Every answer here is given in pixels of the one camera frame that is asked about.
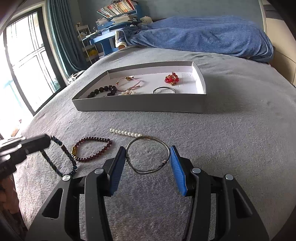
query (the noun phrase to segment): wire bracelet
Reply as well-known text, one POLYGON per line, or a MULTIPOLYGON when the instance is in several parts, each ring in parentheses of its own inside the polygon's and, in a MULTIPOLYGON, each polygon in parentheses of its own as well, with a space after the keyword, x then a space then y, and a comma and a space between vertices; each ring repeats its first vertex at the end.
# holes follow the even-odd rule
POLYGON ((152 137, 152 136, 138 136, 137 138, 133 139, 126 147, 126 161, 127 163, 130 165, 130 167, 138 174, 140 175, 146 175, 146 174, 151 174, 151 173, 154 173, 154 172, 157 172, 159 171, 160 169, 162 169, 169 161, 170 159, 170 148, 168 147, 167 144, 165 144, 162 140, 156 138, 156 137, 152 137), (164 159, 161 164, 157 167, 157 168, 154 168, 154 169, 150 169, 150 170, 139 170, 139 169, 136 169, 132 164, 131 164, 131 161, 130 161, 130 157, 128 155, 128 149, 130 148, 131 144, 133 144, 135 141, 137 140, 140 140, 140 139, 149 139, 149 140, 154 140, 154 141, 157 141, 158 143, 162 144, 168 151, 168 155, 166 157, 166 159, 164 159))
POLYGON ((169 89, 169 90, 172 90, 174 92, 174 94, 176 94, 176 90, 175 89, 173 89, 171 87, 167 87, 167 86, 162 86, 162 87, 156 88, 155 90, 153 90, 153 94, 155 94, 158 89, 169 89))

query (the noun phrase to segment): bookshelf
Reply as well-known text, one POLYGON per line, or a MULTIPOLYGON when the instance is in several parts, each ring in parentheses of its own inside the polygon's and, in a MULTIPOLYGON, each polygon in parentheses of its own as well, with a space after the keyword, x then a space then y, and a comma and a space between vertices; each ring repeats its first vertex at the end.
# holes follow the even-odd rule
POLYGON ((105 23, 105 24, 102 24, 102 25, 97 24, 98 30, 101 30, 103 28, 107 28, 107 27, 110 27, 110 26, 114 26, 112 19, 120 17, 120 16, 125 15, 125 14, 136 15, 137 19, 139 21, 140 18, 143 17, 142 9, 141 9, 140 5, 138 4, 138 2, 136 2, 136 1, 131 1, 131 2, 136 3, 135 5, 133 5, 133 8, 134 8, 133 10, 128 11, 128 12, 124 12, 124 13, 120 13, 120 14, 117 14, 117 15, 114 15, 115 13, 113 12, 114 16, 111 16, 111 14, 109 16, 107 16, 106 14, 103 14, 103 13, 100 12, 100 11, 102 11, 102 9, 106 9, 106 8, 110 7, 111 5, 107 6, 107 7, 104 7, 104 8, 101 8, 99 11, 97 11, 97 13, 99 13, 100 15, 102 15, 104 18, 106 18, 108 20, 108 22, 105 23))

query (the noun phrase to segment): gray blanket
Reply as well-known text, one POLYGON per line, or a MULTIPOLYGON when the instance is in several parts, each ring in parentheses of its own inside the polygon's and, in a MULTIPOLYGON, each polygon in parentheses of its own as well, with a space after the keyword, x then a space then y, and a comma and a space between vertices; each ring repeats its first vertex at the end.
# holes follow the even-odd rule
MULTIPOLYGON (((296 90, 270 65, 214 53, 192 53, 129 47, 92 65, 77 81, 57 94, 34 118, 24 136, 55 135, 70 149, 86 136, 109 137, 112 147, 98 160, 78 164, 77 176, 86 175, 114 157, 131 137, 109 128, 141 132, 175 145, 181 156, 210 175, 231 173, 259 212, 270 238, 280 230, 295 206, 296 90), (107 69, 155 61, 194 61, 207 86, 205 114, 169 112, 79 112, 71 98, 107 69)), ((80 155, 102 147, 86 143, 80 155)), ((58 146, 47 150, 61 169, 68 158, 58 146)), ((165 150, 153 141, 136 142, 130 149, 135 167, 156 167, 165 150)), ((40 153, 28 156, 15 173, 20 208, 29 226, 59 182, 40 153)), ((189 211, 170 165, 141 176, 126 165, 118 191, 106 198, 114 240, 181 240, 189 211)), ((81 220, 82 238, 85 223, 81 220)))

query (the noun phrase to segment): yellow object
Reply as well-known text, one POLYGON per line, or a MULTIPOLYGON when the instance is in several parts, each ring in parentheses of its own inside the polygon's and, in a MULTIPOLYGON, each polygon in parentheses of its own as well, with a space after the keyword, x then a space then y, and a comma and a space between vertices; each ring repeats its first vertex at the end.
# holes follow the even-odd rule
POLYGON ((91 50, 88 52, 89 56, 92 56, 92 55, 97 55, 98 54, 98 51, 96 51, 95 49, 91 50))

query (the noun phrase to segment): black bead bracelet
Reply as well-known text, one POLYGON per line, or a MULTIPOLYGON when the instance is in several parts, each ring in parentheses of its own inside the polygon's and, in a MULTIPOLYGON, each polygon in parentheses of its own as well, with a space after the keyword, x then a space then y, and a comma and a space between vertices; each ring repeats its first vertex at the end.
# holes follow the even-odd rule
POLYGON ((104 86, 104 87, 100 87, 99 89, 95 89, 94 91, 92 91, 87 98, 93 98, 95 97, 97 94, 99 94, 100 92, 104 92, 104 91, 110 91, 109 93, 106 94, 106 96, 113 96, 115 95, 115 93, 117 92, 117 88, 116 86, 104 86))
POLYGON ((77 164, 76 161, 74 160, 74 157, 69 153, 69 151, 67 150, 67 148, 64 146, 64 144, 57 139, 55 136, 50 136, 50 139, 52 141, 54 141, 55 143, 57 143, 62 151, 67 155, 67 157, 70 159, 71 164, 72 164, 72 169, 71 172, 69 173, 61 173, 59 171, 59 169, 56 167, 56 165, 50 160, 50 158, 48 157, 48 155, 46 154, 46 152, 44 150, 40 150, 42 156, 45 158, 45 160, 49 163, 49 165, 52 167, 52 169, 59 175, 59 176, 64 176, 64 175, 70 175, 70 176, 74 176, 77 172, 77 164))

